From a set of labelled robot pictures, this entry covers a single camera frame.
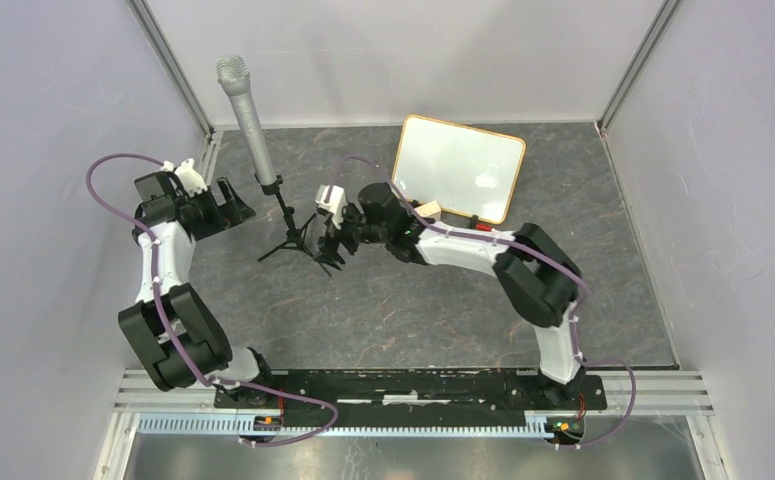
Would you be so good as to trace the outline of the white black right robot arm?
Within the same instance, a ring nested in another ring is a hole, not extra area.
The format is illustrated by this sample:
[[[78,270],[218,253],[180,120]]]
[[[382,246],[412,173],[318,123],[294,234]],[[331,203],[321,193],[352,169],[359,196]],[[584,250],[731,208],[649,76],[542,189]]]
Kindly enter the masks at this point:
[[[367,185],[357,203],[347,201],[343,188],[322,185],[315,203],[326,225],[317,262],[339,269],[345,263],[341,248],[355,254],[363,244],[381,244],[404,263],[495,278],[535,332],[543,400],[565,408],[580,396],[586,368],[569,324],[584,284],[578,267],[541,227],[484,231],[418,218],[387,183]]]

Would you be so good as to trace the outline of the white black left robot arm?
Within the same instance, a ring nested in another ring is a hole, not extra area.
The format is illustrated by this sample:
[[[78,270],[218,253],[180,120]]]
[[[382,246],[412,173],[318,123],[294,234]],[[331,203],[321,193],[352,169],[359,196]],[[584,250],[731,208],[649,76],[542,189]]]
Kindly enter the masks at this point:
[[[193,175],[159,171],[134,185],[140,203],[132,235],[142,251],[135,303],[118,325],[146,373],[161,391],[187,388],[199,376],[231,375],[228,396],[253,407],[269,405],[277,381],[265,358],[248,347],[235,353],[220,323],[189,281],[198,241],[254,217],[225,177],[216,181],[224,201]]]

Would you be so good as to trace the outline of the yellow framed whiteboard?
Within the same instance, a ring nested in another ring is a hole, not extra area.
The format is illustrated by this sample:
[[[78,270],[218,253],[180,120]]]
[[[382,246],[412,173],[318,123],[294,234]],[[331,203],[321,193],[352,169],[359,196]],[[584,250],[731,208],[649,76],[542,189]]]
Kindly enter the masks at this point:
[[[501,224],[527,151],[503,133],[409,115],[391,175],[409,200],[435,201],[445,212]]]

